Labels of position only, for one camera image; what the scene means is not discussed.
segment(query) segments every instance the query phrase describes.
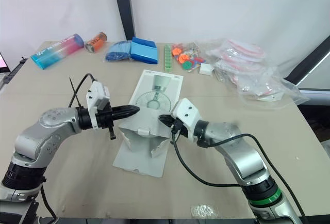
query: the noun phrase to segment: table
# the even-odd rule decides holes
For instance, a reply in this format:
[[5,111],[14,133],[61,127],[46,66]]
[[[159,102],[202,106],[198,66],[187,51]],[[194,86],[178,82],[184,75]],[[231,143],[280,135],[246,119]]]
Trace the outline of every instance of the table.
[[[42,44],[42,48],[51,42]],[[54,107],[66,107],[72,96],[69,76],[76,86],[90,72],[108,86],[111,105],[127,104],[143,69],[163,71],[163,44],[159,64],[137,61],[105,62],[110,44],[90,54],[80,50],[46,70],[28,60],[0,95],[0,175],[10,162],[17,135]],[[250,109],[215,77],[184,72],[174,63],[174,74],[184,76],[180,97],[187,97],[204,120],[234,122],[254,134],[287,180],[307,215],[329,213],[329,158],[295,105],[269,111]],[[86,106],[86,81],[78,97]],[[192,206],[210,205],[219,218],[253,218],[240,188],[213,188],[195,180],[181,166],[170,146],[162,178],[153,178],[112,166],[122,139],[108,130],[87,130],[60,147],[45,173],[48,201],[60,217],[88,218],[191,218]],[[178,146],[191,169],[204,180],[235,183],[224,159],[215,149],[202,149],[181,138]],[[298,212],[282,182],[272,176]],[[37,214],[49,216],[41,203]]]

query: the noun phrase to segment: black cable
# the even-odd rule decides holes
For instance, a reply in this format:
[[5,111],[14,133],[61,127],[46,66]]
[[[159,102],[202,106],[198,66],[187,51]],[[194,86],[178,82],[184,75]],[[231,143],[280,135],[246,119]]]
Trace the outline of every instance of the black cable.
[[177,157],[179,158],[179,161],[181,162],[181,164],[184,166],[184,168],[198,181],[200,181],[203,184],[206,184],[208,186],[212,186],[212,187],[241,187],[239,184],[214,184],[214,183],[209,183],[203,179],[201,179],[200,177],[198,177],[192,170],[190,170],[190,168],[186,165],[186,163],[184,162],[184,160],[182,159],[179,149],[177,148],[176,142],[177,139],[175,139],[175,133],[172,133],[172,141],[173,141],[173,145],[174,145],[174,149],[176,152]]
[[50,214],[53,217],[53,220],[51,220],[50,222],[48,222],[47,224],[51,224],[54,223],[57,219],[56,214],[54,213],[54,211],[52,210],[51,206],[48,204],[47,199],[46,199],[46,194],[45,194],[45,190],[43,188],[43,185],[41,184],[41,188],[40,188],[40,192],[41,192],[41,197],[43,200],[43,203],[45,204],[46,209],[50,212]]
[[288,191],[290,192],[290,195],[291,197],[293,198],[295,204],[297,205],[298,209],[299,209],[299,212],[301,213],[301,216],[304,220],[304,223],[308,224],[308,219],[305,215],[305,212],[303,210],[303,208],[301,207],[300,203],[298,202],[298,199],[297,197],[295,196],[295,194],[293,193],[291,187],[288,185],[288,183],[285,181],[285,179],[282,177],[282,175],[279,173],[279,171],[275,168],[275,166],[273,165],[273,163],[270,161],[270,159],[268,158],[268,156],[266,155],[266,152],[264,151],[264,149],[262,148],[260,142],[258,141],[258,139],[254,136],[254,135],[251,135],[251,134],[240,134],[240,135],[236,135],[234,137],[231,137],[229,139],[226,139],[226,140],[222,140],[222,141],[219,141],[219,142],[216,142],[214,144],[211,144],[209,145],[208,147],[211,148],[211,147],[216,147],[218,145],[221,145],[221,144],[224,144],[224,143],[227,143],[229,141],[232,141],[232,140],[236,140],[238,138],[241,138],[241,137],[250,137],[252,138],[258,148],[260,149],[261,153],[263,154],[263,156],[265,157],[266,161],[268,162],[268,164],[270,165],[270,167],[275,171],[275,173],[277,174],[277,176],[279,177],[279,179],[281,179],[281,181],[283,182],[283,184],[285,185],[285,187],[288,189]]
[[72,96],[71,101],[70,101],[70,103],[69,103],[69,108],[71,107],[74,98],[77,96],[77,92],[79,91],[79,88],[81,87],[81,85],[83,84],[83,82],[85,81],[85,79],[86,79],[88,76],[90,76],[90,78],[92,79],[92,81],[95,80],[95,78],[93,77],[93,75],[90,74],[90,73],[87,73],[87,74],[82,78],[82,80],[80,81],[79,85],[77,86],[77,89],[76,89],[76,90],[74,91],[74,93],[73,93],[73,96]]
[[[73,83],[72,83],[72,80],[71,80],[70,77],[69,77],[69,80],[70,80],[70,84],[71,84],[71,87],[72,87],[72,90],[73,90],[73,94],[74,94],[76,90],[74,89],[74,86],[73,86]],[[78,96],[77,95],[76,95],[76,100],[78,102],[78,106],[81,107],[81,104],[79,102],[79,99],[78,99]]]

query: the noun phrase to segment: clear plastic bag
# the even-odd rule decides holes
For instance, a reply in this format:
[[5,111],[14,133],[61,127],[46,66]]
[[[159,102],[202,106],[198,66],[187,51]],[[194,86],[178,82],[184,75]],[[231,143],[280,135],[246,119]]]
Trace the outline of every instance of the clear plastic bag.
[[214,66],[217,79],[235,86],[245,104],[277,109],[308,100],[296,85],[281,77],[277,67],[268,65],[260,47],[229,39],[196,44],[206,61]]
[[106,61],[130,59],[130,45],[131,41],[122,41],[111,45],[105,56]]
[[172,55],[187,72],[192,72],[205,62],[205,59],[200,55],[198,46],[193,42],[173,44]]

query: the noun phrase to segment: green ring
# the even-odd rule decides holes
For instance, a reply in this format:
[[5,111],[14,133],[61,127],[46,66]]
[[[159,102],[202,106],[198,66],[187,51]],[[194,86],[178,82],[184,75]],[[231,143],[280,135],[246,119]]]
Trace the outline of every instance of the green ring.
[[280,188],[277,188],[277,191],[274,193],[274,195],[270,196],[269,198],[263,200],[249,200],[249,201],[250,204],[252,205],[266,205],[275,202],[280,196],[281,196],[281,190]]

